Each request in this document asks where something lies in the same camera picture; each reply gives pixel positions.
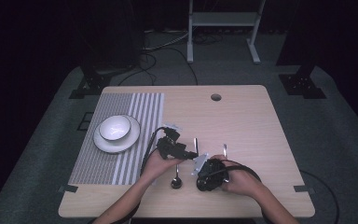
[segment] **bowl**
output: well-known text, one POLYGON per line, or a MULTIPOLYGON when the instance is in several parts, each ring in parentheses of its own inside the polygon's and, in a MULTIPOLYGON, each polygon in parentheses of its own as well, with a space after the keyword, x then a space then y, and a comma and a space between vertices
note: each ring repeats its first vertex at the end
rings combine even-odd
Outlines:
POLYGON ((102 138, 115 141, 124 137, 131 130, 130 121, 121 115, 112 116, 101 123, 100 135, 102 138))

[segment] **person's right hand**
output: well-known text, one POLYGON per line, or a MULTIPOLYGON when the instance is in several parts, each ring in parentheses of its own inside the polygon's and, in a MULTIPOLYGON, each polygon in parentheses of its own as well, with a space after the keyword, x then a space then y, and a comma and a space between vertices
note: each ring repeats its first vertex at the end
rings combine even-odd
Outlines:
MULTIPOLYGON (((236 162, 227 161, 224 155, 214 155, 211 159, 220 160, 226 167, 238 165, 236 162)), ((222 190, 254 198, 256 193, 264 188, 264 185, 260 181, 246 171, 228 171, 228 175, 229 181, 222 184, 222 190)))

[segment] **striped placemat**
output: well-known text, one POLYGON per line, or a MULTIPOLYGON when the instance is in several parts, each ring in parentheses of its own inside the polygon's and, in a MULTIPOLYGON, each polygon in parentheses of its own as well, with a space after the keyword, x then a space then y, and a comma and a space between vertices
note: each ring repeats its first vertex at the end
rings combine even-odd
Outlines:
POLYGON ((163 103, 164 93, 102 94, 69 184, 130 185, 135 183, 139 177, 142 159, 151 134, 161 126, 163 103), (118 154, 101 151, 93 142, 93 134, 97 126, 114 115, 130 115, 141 125, 138 141, 130 149, 118 154))

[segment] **hand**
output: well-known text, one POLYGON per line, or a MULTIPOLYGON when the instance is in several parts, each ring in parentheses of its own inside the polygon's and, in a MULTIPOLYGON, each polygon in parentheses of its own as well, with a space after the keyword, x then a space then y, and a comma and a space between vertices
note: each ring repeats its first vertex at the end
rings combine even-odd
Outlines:
MULTIPOLYGON (((211 159, 222 161, 226 167, 238 165, 236 162, 227 161, 227 158, 223 155, 214 155, 211 159)), ((264 188, 264 185, 260 181, 246 171, 233 170, 229 171, 228 175, 229 182, 222 184, 222 190, 254 198, 257 191, 264 188)))
POLYGON ((149 156, 147 160, 144 172, 141 177, 147 178, 149 181, 154 181, 159 176, 164 174, 170 167, 183 162, 183 160, 178 159, 167 159, 164 160, 158 153, 158 150, 155 149, 149 156))

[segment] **floor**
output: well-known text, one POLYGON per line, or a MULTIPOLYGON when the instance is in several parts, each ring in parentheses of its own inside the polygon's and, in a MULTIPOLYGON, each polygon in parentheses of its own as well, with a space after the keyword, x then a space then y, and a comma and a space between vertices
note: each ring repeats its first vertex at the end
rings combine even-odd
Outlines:
MULTIPOLYGON (((148 34, 147 47, 179 36, 148 34)), ((318 67, 311 78, 326 99, 304 99, 286 93, 279 74, 293 74, 298 66, 275 66, 285 35, 258 35, 255 46, 261 64, 252 63, 243 36, 200 37, 194 47, 192 64, 186 63, 186 42, 175 42, 142 56, 141 66, 147 72, 135 68, 112 77, 110 85, 265 86, 315 206, 315 215, 300 218, 300 223, 358 223, 355 113, 334 80, 318 67)), ((78 67, 68 74, 22 153, 0 193, 0 223, 87 223, 90 220, 58 215, 62 199, 59 188, 69 179, 86 134, 77 130, 78 125, 85 113, 94 111, 99 99, 98 95, 69 99, 82 77, 78 67)), ((237 223, 238 220, 220 221, 237 223)), ((254 222, 265 223, 262 218, 255 218, 254 222)))

